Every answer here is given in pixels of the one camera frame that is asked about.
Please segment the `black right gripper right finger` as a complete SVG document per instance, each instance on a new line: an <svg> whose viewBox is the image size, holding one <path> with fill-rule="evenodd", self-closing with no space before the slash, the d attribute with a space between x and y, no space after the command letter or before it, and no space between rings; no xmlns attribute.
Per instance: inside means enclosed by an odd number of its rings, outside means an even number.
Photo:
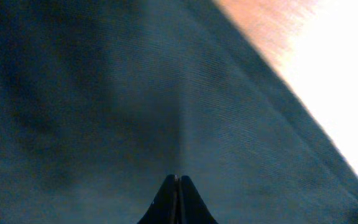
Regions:
<svg viewBox="0 0 358 224"><path fill-rule="evenodd" d="M218 224L187 175L182 176L178 184L178 223Z"/></svg>

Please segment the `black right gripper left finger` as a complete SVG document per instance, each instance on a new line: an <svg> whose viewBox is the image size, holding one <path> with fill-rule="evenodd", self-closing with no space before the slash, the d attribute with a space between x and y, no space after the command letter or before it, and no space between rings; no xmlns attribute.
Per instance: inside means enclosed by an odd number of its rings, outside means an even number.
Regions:
<svg viewBox="0 0 358 224"><path fill-rule="evenodd" d="M168 175L137 224L174 224L178 202L178 177Z"/></svg>

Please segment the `black polo shirt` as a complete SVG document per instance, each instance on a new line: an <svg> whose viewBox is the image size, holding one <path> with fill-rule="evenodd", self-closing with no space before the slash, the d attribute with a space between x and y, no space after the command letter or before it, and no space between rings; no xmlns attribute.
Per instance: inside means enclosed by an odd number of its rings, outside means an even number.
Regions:
<svg viewBox="0 0 358 224"><path fill-rule="evenodd" d="M0 223L358 223L358 178L212 1L0 1Z"/></svg>

